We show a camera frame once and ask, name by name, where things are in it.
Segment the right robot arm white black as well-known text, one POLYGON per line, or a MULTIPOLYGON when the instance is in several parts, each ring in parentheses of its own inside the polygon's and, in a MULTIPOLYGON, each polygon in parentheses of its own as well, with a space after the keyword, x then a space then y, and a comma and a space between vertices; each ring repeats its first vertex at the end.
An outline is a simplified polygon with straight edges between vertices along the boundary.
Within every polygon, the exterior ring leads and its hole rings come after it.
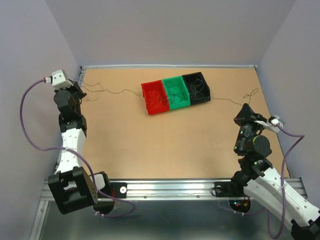
POLYGON ((238 160, 240 170, 231 178, 231 192, 253 198, 268 214, 280 219, 279 231, 271 235, 272 239, 278 239, 287 227, 295 240, 318 240, 320 209, 288 184, 284 172, 278 172, 267 159, 272 150, 262 131, 268 129, 289 135, 284 130, 284 122, 277 115, 266 119, 247 103, 233 120, 239 126, 233 151, 241 158, 238 160))

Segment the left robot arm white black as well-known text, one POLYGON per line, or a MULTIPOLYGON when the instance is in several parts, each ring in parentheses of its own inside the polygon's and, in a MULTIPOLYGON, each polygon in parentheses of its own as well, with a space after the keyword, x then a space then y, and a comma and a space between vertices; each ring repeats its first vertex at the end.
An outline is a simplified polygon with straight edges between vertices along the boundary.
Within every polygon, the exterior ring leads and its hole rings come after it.
POLYGON ((56 172, 49 176, 48 186, 62 214, 93 207, 105 217, 115 204, 99 203, 98 197, 114 195, 107 174, 103 171, 88 174, 80 158, 87 136, 87 123, 81 113, 86 94, 72 80, 54 80, 53 100, 60 112, 58 123, 62 136, 62 151, 56 172))

